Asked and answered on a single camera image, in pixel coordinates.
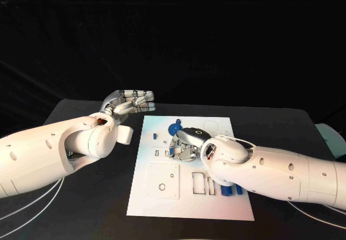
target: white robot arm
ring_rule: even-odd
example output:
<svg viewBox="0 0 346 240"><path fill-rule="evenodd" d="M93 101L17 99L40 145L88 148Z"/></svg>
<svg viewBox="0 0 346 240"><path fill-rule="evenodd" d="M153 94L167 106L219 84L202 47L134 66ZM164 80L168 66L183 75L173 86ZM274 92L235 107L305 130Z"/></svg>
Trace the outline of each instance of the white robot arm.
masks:
<svg viewBox="0 0 346 240"><path fill-rule="evenodd" d="M183 128L170 147L183 152L173 159L191 161L199 154L213 181L233 183L278 200L317 203L346 210L346 163L327 161L276 148L246 149L229 136L216 137L197 128Z"/></svg>
<svg viewBox="0 0 346 240"><path fill-rule="evenodd" d="M129 113L153 111L151 91L116 90L99 112L20 131L0 139L0 198L42 188L128 145Z"/></svg>

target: black table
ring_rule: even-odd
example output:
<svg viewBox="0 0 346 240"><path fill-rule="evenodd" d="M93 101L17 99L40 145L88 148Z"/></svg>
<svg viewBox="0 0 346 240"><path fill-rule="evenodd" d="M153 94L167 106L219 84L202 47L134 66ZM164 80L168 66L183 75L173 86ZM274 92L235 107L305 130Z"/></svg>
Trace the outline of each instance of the black table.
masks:
<svg viewBox="0 0 346 240"><path fill-rule="evenodd" d="M98 112L99 101L62 100L44 122L50 124ZM248 193L255 221L127 216L144 115L229 117L233 136L253 144L333 160L310 120L297 109L157 104L155 111L129 115L131 144L116 144L106 158L65 178L60 192L42 215L4 239L176 240L176 239L346 239L346 230L304 216L285 201ZM0 199L0 215L29 203L49 186ZM0 235L40 211L53 192L0 222ZM311 215L346 225L338 213L317 204L297 203Z"/></svg>

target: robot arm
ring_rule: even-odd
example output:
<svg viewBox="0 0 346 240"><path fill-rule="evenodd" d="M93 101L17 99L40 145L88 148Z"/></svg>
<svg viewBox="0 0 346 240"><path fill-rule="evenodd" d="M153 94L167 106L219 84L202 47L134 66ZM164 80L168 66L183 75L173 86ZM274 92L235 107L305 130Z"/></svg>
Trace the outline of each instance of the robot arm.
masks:
<svg viewBox="0 0 346 240"><path fill-rule="evenodd" d="M129 113L153 111L151 91L115 91L99 112L20 131L0 139L0 198L42 188L128 145Z"/></svg>
<svg viewBox="0 0 346 240"><path fill-rule="evenodd" d="M216 183L223 186L236 183L274 199L324 204L346 210L346 163L253 144L246 149L233 141L236 138L222 134L203 139L197 152Z"/></svg>

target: black curtain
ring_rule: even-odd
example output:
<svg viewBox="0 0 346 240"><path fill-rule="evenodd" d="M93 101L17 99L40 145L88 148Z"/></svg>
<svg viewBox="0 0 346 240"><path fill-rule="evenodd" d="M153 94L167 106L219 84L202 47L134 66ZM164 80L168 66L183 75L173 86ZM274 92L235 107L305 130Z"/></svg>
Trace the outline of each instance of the black curtain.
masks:
<svg viewBox="0 0 346 240"><path fill-rule="evenodd" d="M116 89L327 122L346 106L340 18L307 2L3 2L1 133L42 125L60 99L102 101Z"/></svg>

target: blue plastic piece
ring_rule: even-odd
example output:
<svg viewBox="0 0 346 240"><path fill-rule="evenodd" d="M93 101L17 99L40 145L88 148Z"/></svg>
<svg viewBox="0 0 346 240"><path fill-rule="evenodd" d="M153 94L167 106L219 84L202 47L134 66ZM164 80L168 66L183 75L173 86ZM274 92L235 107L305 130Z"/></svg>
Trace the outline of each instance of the blue plastic piece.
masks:
<svg viewBox="0 0 346 240"><path fill-rule="evenodd" d="M220 185L220 195L222 196L232 196L232 186L222 186Z"/></svg>
<svg viewBox="0 0 346 240"><path fill-rule="evenodd" d="M242 195L243 194L242 187L238 184L235 184L235 187L238 195Z"/></svg>
<svg viewBox="0 0 346 240"><path fill-rule="evenodd" d="M183 126L180 125L181 121L180 119L176 120L176 122L173 124L170 124L170 126L167 127L167 132L170 134L170 136L174 136L177 131L183 129Z"/></svg>

